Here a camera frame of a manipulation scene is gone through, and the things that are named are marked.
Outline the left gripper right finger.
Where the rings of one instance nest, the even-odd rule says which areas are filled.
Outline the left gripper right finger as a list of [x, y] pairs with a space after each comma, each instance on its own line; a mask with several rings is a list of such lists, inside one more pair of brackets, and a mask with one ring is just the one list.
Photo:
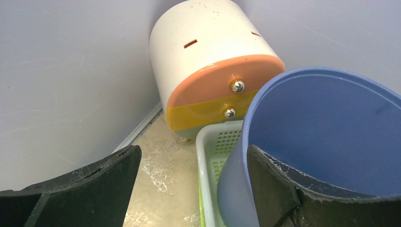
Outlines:
[[255, 145], [247, 166], [262, 227], [398, 227], [400, 196], [373, 196], [323, 182]]

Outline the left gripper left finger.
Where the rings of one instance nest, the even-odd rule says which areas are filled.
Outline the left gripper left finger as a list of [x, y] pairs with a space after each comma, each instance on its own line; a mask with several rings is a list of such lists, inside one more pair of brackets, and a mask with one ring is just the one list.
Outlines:
[[121, 227], [141, 161], [129, 145], [90, 165], [0, 193], [3, 227]]

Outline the large blue plastic bucket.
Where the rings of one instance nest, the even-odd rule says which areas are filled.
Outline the large blue plastic bucket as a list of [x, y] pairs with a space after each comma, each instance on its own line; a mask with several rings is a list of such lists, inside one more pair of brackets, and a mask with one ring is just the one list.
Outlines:
[[358, 74], [301, 68], [260, 89], [219, 177], [228, 227], [261, 227], [247, 166], [251, 145], [337, 187], [401, 197], [401, 97]]

